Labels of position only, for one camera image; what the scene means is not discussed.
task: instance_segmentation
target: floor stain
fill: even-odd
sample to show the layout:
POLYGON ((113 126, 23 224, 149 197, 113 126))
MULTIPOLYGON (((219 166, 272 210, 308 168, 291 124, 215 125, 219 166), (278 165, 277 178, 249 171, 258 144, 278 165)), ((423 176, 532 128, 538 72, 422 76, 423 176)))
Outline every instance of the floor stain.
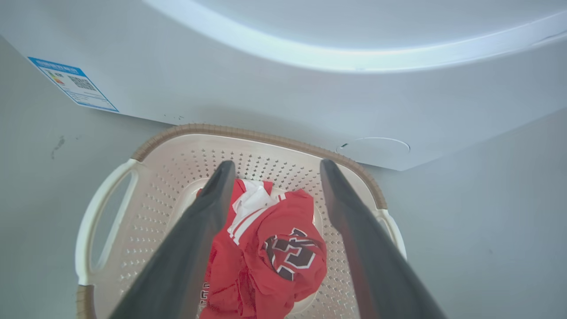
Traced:
POLYGON ((65 136, 62 135, 59 138, 59 143, 57 143, 57 146, 55 146, 53 148, 53 151, 51 151, 51 159, 53 159, 53 160, 55 159, 55 151, 60 149, 63 146, 63 144, 65 144, 65 136))

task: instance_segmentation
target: white appliance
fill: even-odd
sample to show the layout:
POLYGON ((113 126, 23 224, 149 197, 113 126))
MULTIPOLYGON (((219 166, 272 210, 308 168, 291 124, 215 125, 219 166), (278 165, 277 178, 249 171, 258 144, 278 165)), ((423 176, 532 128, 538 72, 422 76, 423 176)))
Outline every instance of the white appliance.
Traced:
POLYGON ((562 0, 0 2, 0 34, 80 105, 396 170, 565 107, 566 30, 562 0))

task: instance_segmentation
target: qr code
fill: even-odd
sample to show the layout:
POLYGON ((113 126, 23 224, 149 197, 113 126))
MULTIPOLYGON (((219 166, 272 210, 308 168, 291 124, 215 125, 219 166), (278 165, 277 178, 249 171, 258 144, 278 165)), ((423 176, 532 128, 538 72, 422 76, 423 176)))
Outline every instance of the qr code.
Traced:
POLYGON ((73 81, 73 83, 75 83, 81 89, 96 91, 96 89, 92 86, 91 82, 87 79, 80 79, 72 76, 69 76, 69 78, 71 79, 71 81, 73 81))

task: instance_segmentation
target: basket rim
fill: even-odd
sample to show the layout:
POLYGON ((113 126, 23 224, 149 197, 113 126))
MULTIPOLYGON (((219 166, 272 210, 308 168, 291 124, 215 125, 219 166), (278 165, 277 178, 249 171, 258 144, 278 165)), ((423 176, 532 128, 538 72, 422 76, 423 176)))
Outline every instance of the basket rim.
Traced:
MULTIPOLYGON (((172 138, 190 134, 206 134, 241 138, 244 140, 251 140, 266 144, 272 144, 275 146, 281 146, 321 158, 328 158, 330 160, 333 160, 337 164, 341 164, 350 169, 362 179, 362 181, 369 188, 370 193, 374 198, 374 203, 376 204, 376 207, 378 209, 388 209, 386 201, 382 194, 382 190, 380 189, 374 178, 368 172, 366 172, 366 170, 359 163, 356 163, 352 159, 330 150, 292 140, 290 138, 264 134, 247 129, 211 124, 185 124, 174 126, 147 140, 134 152, 131 158, 137 160, 138 162, 143 162, 143 160, 159 145, 167 142, 168 140, 171 140, 172 138)), ((77 289, 77 319, 96 319, 93 285, 79 285, 77 289)))

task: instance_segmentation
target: basket handle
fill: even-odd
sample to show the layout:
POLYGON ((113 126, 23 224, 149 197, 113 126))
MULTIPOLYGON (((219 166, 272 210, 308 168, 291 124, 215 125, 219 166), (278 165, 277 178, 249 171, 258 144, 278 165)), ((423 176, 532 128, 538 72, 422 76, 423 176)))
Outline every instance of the basket handle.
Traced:
POLYGON ((390 233, 390 237, 392 237, 396 247, 400 251, 400 254, 404 257, 404 259, 408 259, 408 255, 405 251, 404 239, 401 236, 400 228, 398 228, 396 221, 393 219, 392 216, 388 213, 387 209, 378 209, 372 210, 372 215, 376 218, 380 218, 384 220, 386 227, 388 228, 388 232, 390 233))
MULTIPOLYGON (((138 180, 137 166, 139 162, 135 159, 129 159, 127 162, 123 163, 117 167, 109 176, 106 177, 104 182, 96 190, 95 195, 92 197, 90 203, 88 204, 87 211, 84 213, 83 220, 81 221, 81 226, 79 227, 79 234, 77 237, 77 245, 75 246, 75 272, 79 276, 79 285, 89 285, 91 283, 92 276, 95 271, 91 267, 92 259, 92 243, 95 237, 96 226, 99 222, 100 216, 104 211, 104 207, 107 204, 108 199, 111 197, 112 193, 118 186, 118 184, 130 173, 134 172, 132 176, 132 181, 128 186, 128 190, 122 200, 118 214, 112 225, 110 234, 108 238, 113 238, 116 235, 117 227, 120 225, 120 221, 124 215, 124 211, 128 206, 130 198, 136 182, 138 180)), ((106 263, 105 254, 108 255, 109 251, 107 248, 107 243, 104 245, 104 249, 101 255, 101 260, 106 263)), ((97 269, 104 267, 104 264, 97 265, 97 269)))

